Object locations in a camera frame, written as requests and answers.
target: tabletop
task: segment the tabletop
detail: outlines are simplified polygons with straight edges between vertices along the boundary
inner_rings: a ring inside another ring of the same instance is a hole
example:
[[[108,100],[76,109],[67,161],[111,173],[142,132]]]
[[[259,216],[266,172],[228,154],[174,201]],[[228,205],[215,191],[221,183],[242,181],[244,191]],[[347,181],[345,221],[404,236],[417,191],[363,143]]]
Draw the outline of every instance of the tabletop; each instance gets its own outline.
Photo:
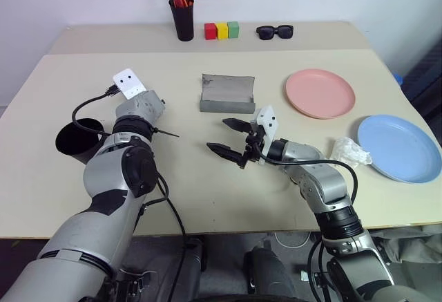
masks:
[[[239,39],[205,41],[202,25],[196,25],[195,39],[187,44],[174,37],[170,26],[65,30],[0,118],[0,237],[47,238],[69,216],[89,206],[84,165],[58,153],[55,136],[69,123],[76,105],[101,95],[112,84],[112,76],[125,68],[132,68],[145,87],[165,100],[158,128],[180,136],[155,134],[153,150],[171,200],[191,234],[318,229],[299,189],[277,168],[250,162],[241,170],[206,147],[206,142],[219,142],[243,151],[245,134],[229,129],[222,119],[250,120],[251,115],[201,113],[202,73],[254,76],[256,107],[271,104],[276,112],[276,138],[311,144],[326,156],[336,138],[355,140],[361,121],[375,114],[405,118],[435,140],[387,67],[351,24],[293,24],[297,30],[293,40],[273,41],[257,39],[253,23],[240,24]],[[284,85],[288,76],[306,68],[343,77],[356,94],[354,108],[330,120],[298,112],[286,99]],[[92,103],[79,117],[98,119],[109,131],[115,108],[123,101],[119,94]],[[337,169],[351,191],[351,177]],[[370,166],[359,166],[356,173],[359,189],[354,207],[365,227],[442,221],[440,176],[411,185],[390,180]],[[148,198],[158,195],[155,190]],[[150,207],[135,230],[137,235],[178,233],[167,204]]]

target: black cup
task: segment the black cup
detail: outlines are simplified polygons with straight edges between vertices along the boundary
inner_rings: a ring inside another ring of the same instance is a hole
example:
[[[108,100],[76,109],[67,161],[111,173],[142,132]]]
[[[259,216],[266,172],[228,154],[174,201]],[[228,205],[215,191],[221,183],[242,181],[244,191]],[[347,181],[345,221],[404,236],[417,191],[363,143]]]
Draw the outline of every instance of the black cup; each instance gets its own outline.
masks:
[[[171,1],[169,1],[169,5],[172,10],[178,39],[180,41],[191,41],[193,39],[193,5],[176,8]]]
[[[82,126],[104,131],[103,125],[97,120],[86,118],[78,122]],[[80,129],[71,122],[58,133],[55,146],[62,154],[70,155],[83,164],[87,164],[103,145],[105,139],[105,136]]]

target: white plastic bag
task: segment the white plastic bag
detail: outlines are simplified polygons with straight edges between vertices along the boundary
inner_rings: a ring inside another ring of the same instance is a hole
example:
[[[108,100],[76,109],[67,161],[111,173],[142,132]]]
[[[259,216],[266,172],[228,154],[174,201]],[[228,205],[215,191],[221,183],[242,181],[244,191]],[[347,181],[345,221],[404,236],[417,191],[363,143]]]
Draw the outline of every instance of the white plastic bag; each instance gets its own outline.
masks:
[[[359,164],[373,163],[369,152],[365,152],[351,138],[338,138],[333,146],[330,159],[339,160],[355,169]]]

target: yellow block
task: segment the yellow block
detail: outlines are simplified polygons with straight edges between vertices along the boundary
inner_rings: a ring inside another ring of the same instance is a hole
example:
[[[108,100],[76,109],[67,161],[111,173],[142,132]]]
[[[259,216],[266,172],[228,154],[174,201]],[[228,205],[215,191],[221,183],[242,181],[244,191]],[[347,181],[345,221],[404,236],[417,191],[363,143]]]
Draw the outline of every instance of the yellow block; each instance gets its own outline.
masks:
[[[218,39],[226,39],[229,37],[229,27],[227,27],[227,22],[218,22],[216,25],[216,37]]]

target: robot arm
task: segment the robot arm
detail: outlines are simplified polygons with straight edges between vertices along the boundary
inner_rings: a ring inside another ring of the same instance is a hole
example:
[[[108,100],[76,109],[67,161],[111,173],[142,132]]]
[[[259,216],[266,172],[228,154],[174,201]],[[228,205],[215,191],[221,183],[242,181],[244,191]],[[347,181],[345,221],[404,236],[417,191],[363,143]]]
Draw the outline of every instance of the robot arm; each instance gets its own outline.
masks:
[[[90,207],[57,230],[2,302],[86,301],[114,277],[157,184],[151,140],[163,110],[155,91],[117,107],[112,135],[84,169]]]
[[[309,145],[273,140],[278,122],[271,106],[258,111],[250,123],[237,119],[223,122],[234,130],[248,133],[245,152],[241,154],[223,144],[207,143],[210,150],[236,162],[242,169],[248,160],[263,163],[265,159],[278,164],[299,186],[316,217],[323,244],[333,256],[327,269],[343,301],[429,301],[410,288],[394,285],[352,206],[344,178],[328,164],[312,162],[323,160],[322,153]],[[310,161],[310,164],[294,164],[302,161]]]

